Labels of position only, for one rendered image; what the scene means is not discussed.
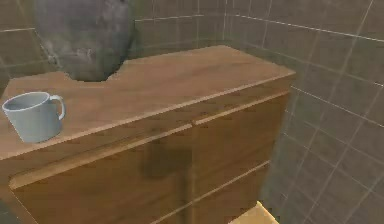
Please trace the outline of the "brown wooden cabinet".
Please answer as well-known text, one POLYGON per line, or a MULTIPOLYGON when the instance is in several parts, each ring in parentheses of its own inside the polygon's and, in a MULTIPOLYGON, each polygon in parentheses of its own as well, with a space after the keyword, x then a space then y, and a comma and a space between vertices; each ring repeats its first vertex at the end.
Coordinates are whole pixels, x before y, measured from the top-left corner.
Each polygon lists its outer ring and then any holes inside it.
POLYGON ((253 207, 294 71, 227 46, 129 60, 104 82, 16 78, 61 96, 27 144, 0 113, 0 224, 228 224, 253 207))

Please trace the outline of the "pale blue mug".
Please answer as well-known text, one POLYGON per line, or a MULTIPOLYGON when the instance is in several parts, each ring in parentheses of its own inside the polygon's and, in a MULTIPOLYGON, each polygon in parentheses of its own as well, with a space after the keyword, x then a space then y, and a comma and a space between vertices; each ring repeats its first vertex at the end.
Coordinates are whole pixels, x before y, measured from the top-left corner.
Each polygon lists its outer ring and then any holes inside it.
POLYGON ((39 143, 57 136, 66 115, 64 99, 47 92, 28 92, 5 101, 2 110, 25 143, 39 143))

